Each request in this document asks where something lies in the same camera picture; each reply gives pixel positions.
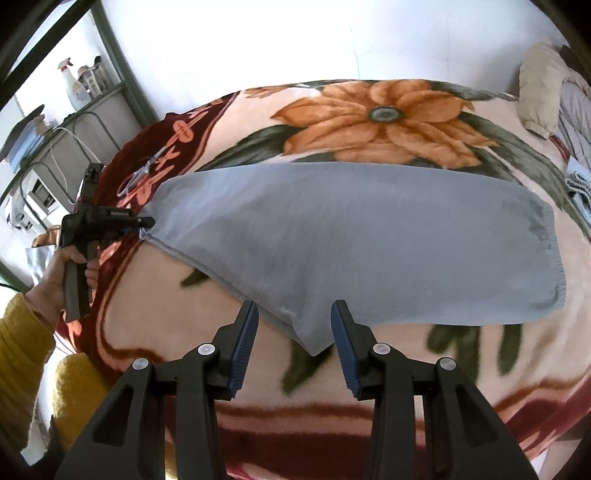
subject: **gray towel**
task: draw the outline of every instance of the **gray towel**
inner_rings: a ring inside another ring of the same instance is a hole
[[[156,219],[143,238],[257,302],[311,355],[333,343],[337,299],[370,326],[522,323],[564,304],[552,208],[507,181],[259,164],[171,179],[141,213]]]

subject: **hand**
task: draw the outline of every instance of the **hand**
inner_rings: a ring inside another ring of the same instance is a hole
[[[86,258],[73,245],[56,250],[43,278],[25,295],[29,308],[48,327],[55,329],[64,309],[64,270],[66,262],[73,260],[86,263]],[[99,260],[87,263],[86,282],[90,288],[97,288],[99,279]]]

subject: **floral blanket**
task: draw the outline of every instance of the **floral blanket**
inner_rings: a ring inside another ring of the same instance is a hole
[[[265,161],[452,168],[524,185],[554,208],[564,310],[526,325],[384,325],[374,332],[409,358],[454,357],[533,458],[591,409],[591,232],[565,194],[558,150],[522,127],[515,105],[507,95],[425,80],[244,90],[168,114],[139,134],[105,169],[96,199],[137,212],[176,175]],[[150,177],[117,198],[163,145]],[[204,274],[137,236],[106,249],[101,261],[92,314],[69,324],[69,335],[111,384],[136,357],[172,360],[209,341],[239,309]],[[423,478],[420,403],[416,410]],[[216,411],[236,478],[362,477],[372,403],[353,399],[333,348],[310,357],[262,323],[244,388]]]

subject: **folded clothes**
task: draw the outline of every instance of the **folded clothes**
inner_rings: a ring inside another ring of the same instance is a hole
[[[257,302],[311,355],[333,343],[336,299],[369,326],[523,323],[564,304],[552,208],[484,176],[259,164],[171,179],[141,214],[156,219],[142,238]]]
[[[570,157],[564,181],[573,196],[573,203],[586,222],[591,225],[591,171]]]
[[[556,135],[581,165],[591,169],[591,100],[578,86],[564,82]]]

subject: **orange flower pattern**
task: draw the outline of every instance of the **orange flower pattern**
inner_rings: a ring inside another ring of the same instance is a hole
[[[403,164],[422,157],[444,168],[480,164],[470,147],[495,143],[457,117],[472,103],[431,90],[426,80],[334,83],[272,119],[304,128],[284,153],[334,151],[339,161]]]

